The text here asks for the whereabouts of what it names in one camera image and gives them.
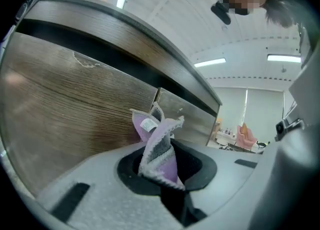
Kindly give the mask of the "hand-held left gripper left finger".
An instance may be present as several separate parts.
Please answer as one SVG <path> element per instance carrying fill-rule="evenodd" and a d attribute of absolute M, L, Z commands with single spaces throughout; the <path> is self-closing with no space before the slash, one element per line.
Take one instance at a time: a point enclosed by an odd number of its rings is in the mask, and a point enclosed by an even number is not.
<path fill-rule="evenodd" d="M 135 193 L 120 179 L 119 161 L 145 146 L 143 142 L 93 155 L 66 171 L 37 196 L 52 212 L 77 183 L 89 186 L 66 222 L 76 230 L 181 230 L 159 195 Z"/>

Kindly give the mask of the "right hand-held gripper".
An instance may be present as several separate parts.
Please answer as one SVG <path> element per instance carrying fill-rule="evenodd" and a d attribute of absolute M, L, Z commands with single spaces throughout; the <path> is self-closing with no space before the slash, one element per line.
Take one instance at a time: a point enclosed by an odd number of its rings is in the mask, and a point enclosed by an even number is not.
<path fill-rule="evenodd" d="M 302 119 L 296 119 L 292 123 L 289 123 L 286 118 L 283 118 L 279 123 L 275 125 L 276 136 L 274 140 L 280 141 L 286 134 L 296 129 L 304 129 L 305 123 Z"/>

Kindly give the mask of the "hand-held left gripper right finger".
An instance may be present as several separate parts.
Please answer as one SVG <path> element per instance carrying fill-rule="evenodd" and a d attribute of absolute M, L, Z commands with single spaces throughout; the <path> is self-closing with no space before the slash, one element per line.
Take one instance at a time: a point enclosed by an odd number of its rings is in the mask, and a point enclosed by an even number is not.
<path fill-rule="evenodd" d="M 252 174 L 261 156 L 173 140 L 178 175 L 187 197 L 206 216 L 228 214 L 250 218 L 256 206 Z"/>

